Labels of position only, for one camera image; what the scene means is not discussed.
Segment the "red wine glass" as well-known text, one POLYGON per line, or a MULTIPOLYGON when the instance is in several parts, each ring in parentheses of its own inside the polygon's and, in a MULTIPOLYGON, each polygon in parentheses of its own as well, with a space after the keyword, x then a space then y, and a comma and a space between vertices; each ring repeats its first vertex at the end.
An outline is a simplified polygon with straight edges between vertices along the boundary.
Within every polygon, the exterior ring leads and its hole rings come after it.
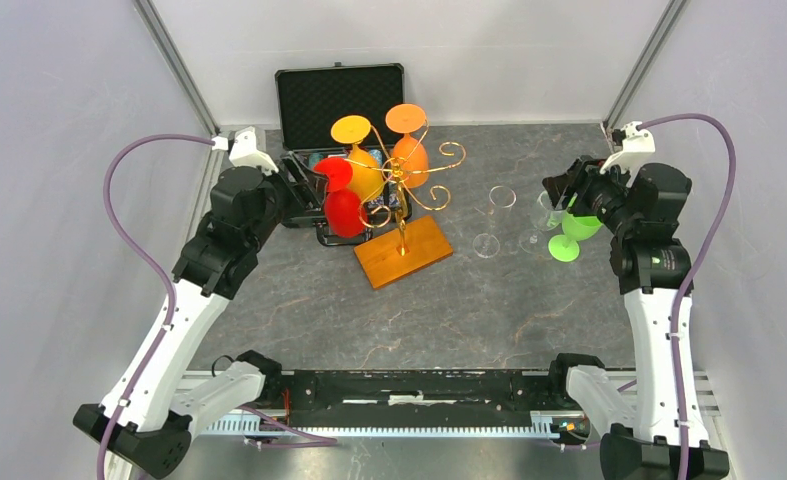
POLYGON ((323 212, 331 230, 344 238, 363 233, 366 215, 360 198, 349 187, 353 177, 351 164, 341 157, 326 157, 313 170, 327 178, 323 212))

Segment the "clear wine glass back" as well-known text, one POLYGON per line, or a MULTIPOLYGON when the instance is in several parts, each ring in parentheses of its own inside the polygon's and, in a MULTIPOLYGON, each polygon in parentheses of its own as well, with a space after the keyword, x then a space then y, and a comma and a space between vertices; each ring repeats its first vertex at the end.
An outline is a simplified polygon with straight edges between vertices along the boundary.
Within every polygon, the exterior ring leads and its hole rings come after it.
POLYGON ((542 190, 527 210, 527 224, 518 238, 521 250, 530 254, 537 253, 542 243, 548 241, 546 233, 560 225, 563 214, 563 210, 553 207, 549 193, 542 190))

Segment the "clear wine glass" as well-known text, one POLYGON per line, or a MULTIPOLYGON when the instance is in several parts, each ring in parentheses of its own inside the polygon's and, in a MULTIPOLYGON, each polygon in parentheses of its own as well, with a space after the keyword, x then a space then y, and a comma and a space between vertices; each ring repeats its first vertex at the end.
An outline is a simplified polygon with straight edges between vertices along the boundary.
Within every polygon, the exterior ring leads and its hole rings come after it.
POLYGON ((503 235, 516 200, 516 193, 509 186, 496 185, 490 189, 483 231, 472 241, 473 251, 478 257, 490 259, 501 252, 503 235))
POLYGON ((542 243, 548 241, 546 233, 560 225, 563 214, 563 210, 553 207, 549 193, 542 190, 527 210, 527 224, 518 238, 521 250, 530 254, 537 253, 542 243))

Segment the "green wine glass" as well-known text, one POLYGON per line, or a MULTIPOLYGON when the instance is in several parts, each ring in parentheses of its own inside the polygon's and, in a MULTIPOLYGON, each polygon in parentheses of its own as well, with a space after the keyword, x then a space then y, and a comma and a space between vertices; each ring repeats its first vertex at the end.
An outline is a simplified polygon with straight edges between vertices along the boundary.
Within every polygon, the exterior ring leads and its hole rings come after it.
POLYGON ((561 262, 573 262, 580 255, 580 242, 593 237, 603 223, 596 216, 575 216, 566 211, 561 220, 562 233, 548 242, 550 255, 561 262))

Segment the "clear wine glass front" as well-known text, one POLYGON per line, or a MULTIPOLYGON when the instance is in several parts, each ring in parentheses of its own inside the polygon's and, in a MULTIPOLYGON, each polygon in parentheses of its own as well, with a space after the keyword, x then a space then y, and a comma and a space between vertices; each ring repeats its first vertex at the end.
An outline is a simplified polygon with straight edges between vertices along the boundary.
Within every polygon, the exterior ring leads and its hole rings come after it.
POLYGON ((472 241, 473 251, 478 257, 490 259, 501 252, 503 235, 516 200, 516 193, 509 186, 496 185, 490 189, 483 231, 472 241))

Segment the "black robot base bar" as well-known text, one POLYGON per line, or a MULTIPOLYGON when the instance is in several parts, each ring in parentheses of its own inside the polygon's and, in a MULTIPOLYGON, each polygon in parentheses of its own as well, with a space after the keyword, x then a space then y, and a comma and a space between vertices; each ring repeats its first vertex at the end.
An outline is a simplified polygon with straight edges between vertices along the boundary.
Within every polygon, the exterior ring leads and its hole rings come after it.
POLYGON ((523 427, 567 407, 541 371, 295 370, 281 383, 296 427, 523 427))

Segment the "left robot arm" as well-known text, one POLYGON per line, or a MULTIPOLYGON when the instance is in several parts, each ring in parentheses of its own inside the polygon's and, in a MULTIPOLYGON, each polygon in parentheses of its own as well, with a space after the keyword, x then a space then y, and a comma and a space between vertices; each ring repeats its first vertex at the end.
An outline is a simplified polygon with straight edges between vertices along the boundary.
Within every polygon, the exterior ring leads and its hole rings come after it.
POLYGON ((279 364, 254 353, 187 394, 177 388, 207 332, 257 267, 266 241, 278 226, 305 224, 319 212, 325 183, 291 160, 280 167, 233 166, 219 175, 194 235, 172 271, 159 274, 167 296, 139 350, 110 392, 81 405, 73 418, 99 445, 96 478, 106 478, 113 454, 163 479, 231 410, 281 399, 279 364))

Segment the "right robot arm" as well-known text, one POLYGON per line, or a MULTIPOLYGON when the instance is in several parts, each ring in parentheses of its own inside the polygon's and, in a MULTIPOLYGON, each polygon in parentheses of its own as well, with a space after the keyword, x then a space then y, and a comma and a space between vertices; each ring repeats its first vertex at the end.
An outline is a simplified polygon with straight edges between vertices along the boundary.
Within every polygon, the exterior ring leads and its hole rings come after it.
POLYGON ((690 352, 691 270, 699 262, 675 236, 691 180, 661 163, 630 173, 582 156, 542 184, 553 207, 592 217, 612 233, 610 263, 636 363, 634 404, 593 361, 550 376, 549 400, 582 408, 600 435, 606 479, 726 478, 729 455, 710 443, 690 352))

